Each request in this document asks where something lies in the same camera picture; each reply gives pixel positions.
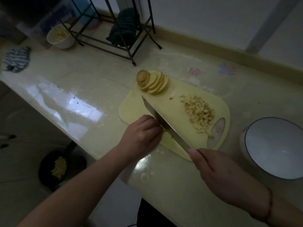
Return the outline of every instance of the white countertop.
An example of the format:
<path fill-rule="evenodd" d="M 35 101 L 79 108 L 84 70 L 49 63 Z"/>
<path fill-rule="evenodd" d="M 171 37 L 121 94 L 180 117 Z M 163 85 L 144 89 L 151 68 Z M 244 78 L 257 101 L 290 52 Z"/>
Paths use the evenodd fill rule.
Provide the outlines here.
<path fill-rule="evenodd" d="M 239 150 L 239 136 L 256 119 L 276 116 L 303 127 L 303 89 L 276 77 L 157 40 L 146 39 L 134 60 L 112 56 L 89 46 L 45 50 L 31 40 L 31 61 L 20 73 L 2 72 L 0 79 L 94 158 L 104 156 L 120 140 L 127 124 L 118 107 L 141 69 L 161 70 L 222 98 L 231 125 L 221 151 L 273 191 L 303 210 L 303 180 L 282 180 L 250 166 Z M 13 47 L 2 45 L 2 51 Z M 233 75 L 219 74 L 222 64 Z M 201 74 L 194 76 L 190 68 Z M 264 226 L 247 213 L 215 197 L 192 162 L 159 146 L 121 175 L 132 188 L 177 226 Z"/>

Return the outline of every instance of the potato slice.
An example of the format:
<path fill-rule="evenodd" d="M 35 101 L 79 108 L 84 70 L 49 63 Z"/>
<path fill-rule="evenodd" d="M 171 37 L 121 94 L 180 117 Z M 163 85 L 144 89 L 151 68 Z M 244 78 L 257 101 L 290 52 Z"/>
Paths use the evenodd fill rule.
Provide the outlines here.
<path fill-rule="evenodd" d="M 167 86 L 168 82 L 169 82 L 169 78 L 167 76 L 164 76 L 163 77 L 163 84 L 162 84 L 161 88 L 159 88 L 157 93 L 160 93 Z"/>
<path fill-rule="evenodd" d="M 154 88 L 152 90 L 148 90 L 147 92 L 151 95 L 157 94 L 158 90 L 162 87 L 163 83 L 164 83 L 164 79 L 162 79 L 162 81 L 158 84 L 158 86 L 156 88 Z"/>
<path fill-rule="evenodd" d="M 140 70 L 137 73 L 137 84 L 139 87 L 144 87 L 148 84 L 150 78 L 150 73 L 146 70 Z"/>
<path fill-rule="evenodd" d="M 157 79 L 157 81 L 156 81 L 154 84 L 152 84 L 152 85 L 148 88 L 148 90 L 153 90 L 153 89 L 157 88 L 158 85 L 161 83 L 161 81 L 162 81 L 162 79 L 163 79 L 163 72 L 156 71 L 156 72 L 154 72 L 154 74 L 157 74 L 158 79 Z"/>
<path fill-rule="evenodd" d="M 140 87 L 142 91 L 146 91 L 152 84 L 154 84 L 158 79 L 157 74 L 153 73 L 150 75 L 149 82 L 144 86 Z"/>

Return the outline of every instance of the metal rack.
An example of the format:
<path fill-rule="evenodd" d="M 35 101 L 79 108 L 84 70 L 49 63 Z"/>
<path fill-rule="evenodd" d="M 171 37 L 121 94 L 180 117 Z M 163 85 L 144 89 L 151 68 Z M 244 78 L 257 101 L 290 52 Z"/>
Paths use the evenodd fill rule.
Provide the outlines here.
<path fill-rule="evenodd" d="M 108 9 L 109 9 L 110 14 L 111 14 L 110 16 L 99 13 L 99 12 L 97 11 L 96 7 L 94 6 L 92 0 L 89 0 L 90 4 L 85 8 L 85 10 L 84 10 L 83 12 L 80 11 L 80 9 L 79 9 L 78 6 L 76 5 L 75 1 L 74 1 L 74 0 L 71 0 L 71 2 L 72 2 L 72 3 L 74 4 L 74 6 L 76 7 L 77 11 L 80 13 L 80 15 L 71 23 L 71 26 L 70 26 L 70 27 L 67 27 L 67 26 L 64 24 L 64 22 L 62 22 L 62 20 L 61 20 L 59 17 L 57 17 L 57 16 L 56 16 L 56 17 L 57 17 L 57 19 L 61 22 L 61 24 L 70 32 L 70 34 L 77 40 L 77 42 L 79 43 L 79 45 L 81 45 L 81 46 L 84 46 L 84 44 L 85 44 L 85 45 L 89 45 L 89 46 L 92 46 L 92 47 L 94 47 L 94 48 L 96 48 L 96 49 L 102 50 L 102 51 L 104 51 L 104 52 L 107 52 L 107 53 L 116 55 L 116 56 L 118 56 L 118 57 L 122 57 L 122 58 L 124 58 L 124 59 L 127 59 L 127 60 L 132 61 L 132 64 L 133 64 L 134 66 L 136 66 L 136 63 L 135 63 L 133 57 L 135 56 L 135 54 L 137 53 L 138 49 L 139 49 L 140 46 L 143 44 L 143 42 L 144 42 L 144 40 L 147 38 L 147 36 L 149 36 L 149 37 L 151 38 L 151 40 L 158 46 L 159 49 L 162 49 L 162 47 L 161 47 L 159 44 L 157 44 L 157 43 L 154 41 L 154 39 L 152 38 L 152 36 L 150 35 L 151 30 L 153 30 L 153 33 L 154 33 L 154 34 L 156 33 L 156 30 L 155 30 L 155 28 L 154 28 L 154 19 L 153 19 L 153 16 L 152 16 L 152 7 L 151 7 L 151 3 L 150 3 L 150 0 L 147 0 L 147 1 L 148 1 L 148 5 L 149 5 L 149 13 L 150 13 L 150 16 L 149 16 L 149 18 L 147 19 L 147 21 L 146 21 L 144 24 L 141 24 L 141 23 L 139 24 L 139 29 L 138 29 L 138 32 L 137 32 L 137 40 L 136 40 L 136 42 L 139 40 L 139 36 L 142 34 L 143 31 L 145 31 L 146 33 L 145 33 L 144 37 L 141 39 L 141 41 L 139 42 L 139 44 L 137 45 L 137 47 L 134 49 L 133 53 L 131 53 L 130 50 L 131 50 L 131 48 L 133 47 L 133 45 L 136 44 L 136 42 L 135 42 L 133 45 L 130 45 L 130 46 L 127 46 L 127 45 L 126 45 L 125 40 L 124 40 L 123 35 L 122 35 L 122 32 L 121 32 L 121 30 L 120 30 L 120 28 L 119 28 L 119 25 L 118 25 L 118 23 L 117 23 L 117 18 L 115 17 L 114 12 L 112 11 L 112 7 L 111 7 L 111 5 L 110 5 L 110 3 L 109 3 L 108 0 L 105 0 L 105 2 L 106 2 L 106 5 L 107 5 L 107 7 L 108 7 Z M 139 13 L 138 13 L 138 10 L 137 10 L 137 7 L 136 7 L 135 0 L 132 0 L 132 4 L 133 4 L 133 7 L 134 7 L 136 19 L 137 19 L 138 22 L 140 22 L 140 16 L 139 16 Z M 56 15 L 56 13 L 53 11 L 53 9 L 52 9 L 51 7 L 49 7 L 47 4 L 46 4 L 46 6 L 48 7 L 48 9 L 49 9 L 54 15 Z M 88 11 L 88 9 L 89 9 L 90 7 L 93 7 L 93 9 L 95 10 L 95 12 L 96 12 L 96 14 L 97 14 L 96 17 L 95 17 L 95 16 L 92 16 L 92 15 L 86 14 L 86 12 Z M 80 18 L 83 17 L 83 16 L 89 17 L 89 20 L 87 21 L 87 23 L 81 28 L 81 30 L 80 30 L 79 32 L 76 32 L 76 31 L 72 30 L 72 28 L 75 26 L 75 24 L 76 24 L 76 23 L 80 20 Z M 117 29 L 118 29 L 119 35 L 120 35 L 120 37 L 121 37 L 121 39 L 122 39 L 122 42 L 123 42 L 125 48 L 123 48 L 123 47 L 118 47 L 118 46 L 112 45 L 112 44 L 110 44 L 110 43 L 108 43 L 108 42 L 101 41 L 101 40 L 99 40 L 99 39 L 97 39 L 97 38 L 93 38 L 93 37 L 84 35 L 84 34 L 83 34 L 83 31 L 86 29 L 86 27 L 91 23 L 91 21 L 92 21 L 93 19 L 98 19 L 98 20 L 101 20 L 101 21 L 106 21 L 106 22 L 110 22 L 110 23 L 115 24 L 116 27 L 117 27 Z M 120 55 L 120 54 L 115 53 L 115 52 L 112 52 L 112 51 L 109 51 L 109 50 L 106 50 L 106 49 L 104 49 L 104 48 L 101 48 L 101 47 L 98 47 L 98 46 L 96 46 L 96 45 L 90 44 L 90 43 L 88 43 L 88 42 L 85 42 L 85 41 L 79 39 L 79 36 L 82 36 L 82 37 L 84 37 L 84 38 L 88 38 L 88 39 L 94 40 L 94 41 L 96 41 L 96 42 L 100 42 L 100 43 L 102 43 L 102 44 L 105 44 L 105 45 L 114 47 L 114 48 L 116 48 L 116 49 L 123 50 L 123 51 L 127 52 L 128 57 L 127 57 L 127 56 Z"/>

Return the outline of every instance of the cutting board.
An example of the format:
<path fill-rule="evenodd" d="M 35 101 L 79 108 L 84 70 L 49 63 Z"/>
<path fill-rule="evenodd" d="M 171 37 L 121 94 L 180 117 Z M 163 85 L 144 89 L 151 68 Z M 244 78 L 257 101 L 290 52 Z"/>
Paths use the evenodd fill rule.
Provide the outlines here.
<path fill-rule="evenodd" d="M 141 97 L 144 96 L 144 98 L 146 98 L 146 100 L 165 118 L 166 121 L 169 122 L 181 138 L 183 138 L 192 148 L 207 148 L 208 135 L 206 133 L 197 132 L 189 121 L 190 116 L 186 113 L 184 104 L 180 102 L 180 95 L 196 94 L 209 103 L 209 106 L 214 109 L 215 117 L 213 119 L 213 125 L 220 118 L 225 119 L 224 131 L 213 148 L 218 150 L 227 135 L 230 125 L 230 112 L 227 104 L 219 97 L 181 81 L 169 78 L 168 84 L 169 87 L 165 92 L 158 95 L 150 95 L 147 92 L 141 91 L 136 83 L 119 106 L 120 118 L 128 124 L 131 124 L 142 115 L 151 115 L 144 106 Z M 191 161 L 188 154 L 167 132 L 164 133 L 160 143 L 186 160 Z"/>

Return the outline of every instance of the green cloth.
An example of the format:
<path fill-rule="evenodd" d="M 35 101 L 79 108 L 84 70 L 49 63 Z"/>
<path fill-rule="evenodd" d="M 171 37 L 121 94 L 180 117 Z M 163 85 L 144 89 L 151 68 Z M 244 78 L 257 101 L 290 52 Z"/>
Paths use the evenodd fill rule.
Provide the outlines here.
<path fill-rule="evenodd" d="M 117 24 L 126 45 L 133 45 L 137 40 L 136 33 L 139 26 L 134 8 L 122 10 L 118 15 Z M 116 25 L 112 26 L 109 36 L 106 39 L 115 46 L 119 45 L 121 47 L 125 47 Z"/>

